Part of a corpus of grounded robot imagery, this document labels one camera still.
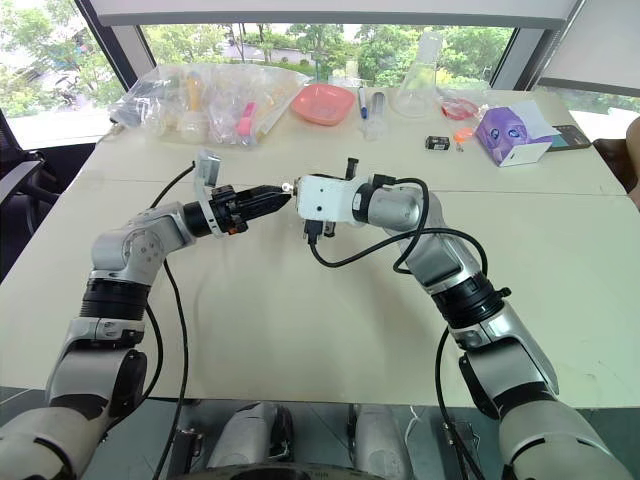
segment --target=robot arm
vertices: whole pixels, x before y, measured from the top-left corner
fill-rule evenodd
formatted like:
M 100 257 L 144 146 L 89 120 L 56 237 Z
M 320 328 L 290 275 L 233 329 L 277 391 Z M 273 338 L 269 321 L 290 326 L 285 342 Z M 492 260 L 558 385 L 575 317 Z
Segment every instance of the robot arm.
M 309 222 L 368 223 L 391 235 L 414 230 L 422 191 L 394 183 L 378 175 L 355 177 L 350 161 L 346 179 L 298 179 L 296 208 L 316 236 L 325 229 L 309 228 Z M 433 194 L 425 226 L 446 227 Z M 409 242 L 399 241 L 400 249 Z M 500 420 L 505 478 L 631 479 L 587 421 L 557 400 L 553 366 L 504 300 L 510 292 L 494 289 L 458 237 L 423 235 L 406 264 L 464 351 L 459 366 L 474 403 Z
M 199 154 L 198 202 L 138 214 L 107 232 L 92 249 L 93 270 L 80 314 L 71 321 L 46 388 L 47 406 L 0 428 L 0 479 L 79 478 L 116 420 L 139 404 L 146 356 L 142 321 L 151 285 L 166 256 L 210 233 L 232 235 L 246 222 L 279 210 L 291 198 L 280 187 L 213 189 L 219 160 Z

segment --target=blue marker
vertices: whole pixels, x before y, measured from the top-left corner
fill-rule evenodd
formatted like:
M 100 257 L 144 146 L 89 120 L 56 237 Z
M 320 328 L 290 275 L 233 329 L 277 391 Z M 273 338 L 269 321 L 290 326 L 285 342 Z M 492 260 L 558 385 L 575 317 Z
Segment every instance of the blue marker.
M 364 87 L 358 88 L 358 106 L 360 107 L 360 116 L 366 120 L 369 111 L 367 110 L 367 96 L 364 93 Z

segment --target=plastic bag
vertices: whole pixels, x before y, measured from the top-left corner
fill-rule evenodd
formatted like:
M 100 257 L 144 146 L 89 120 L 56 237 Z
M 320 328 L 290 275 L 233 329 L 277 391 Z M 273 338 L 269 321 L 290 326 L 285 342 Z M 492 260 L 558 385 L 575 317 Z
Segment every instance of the plastic bag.
M 254 145 L 308 79 L 254 64 L 159 65 L 109 113 L 128 128 L 169 141 Z

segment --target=cartoon face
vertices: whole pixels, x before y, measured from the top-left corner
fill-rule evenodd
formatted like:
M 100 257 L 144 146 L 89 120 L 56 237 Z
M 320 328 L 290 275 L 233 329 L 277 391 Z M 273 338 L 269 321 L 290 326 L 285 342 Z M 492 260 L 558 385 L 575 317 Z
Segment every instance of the cartoon face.
M 506 107 L 487 111 L 476 135 L 498 164 L 515 145 L 529 143 L 527 129 L 522 120 Z

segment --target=pink dish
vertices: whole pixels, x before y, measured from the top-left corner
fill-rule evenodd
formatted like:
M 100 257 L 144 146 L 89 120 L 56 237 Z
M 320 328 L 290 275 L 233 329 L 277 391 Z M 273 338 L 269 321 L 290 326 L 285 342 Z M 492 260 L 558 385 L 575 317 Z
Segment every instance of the pink dish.
M 347 116 L 355 99 L 349 90 L 316 83 L 303 88 L 291 108 L 309 122 L 337 125 Z

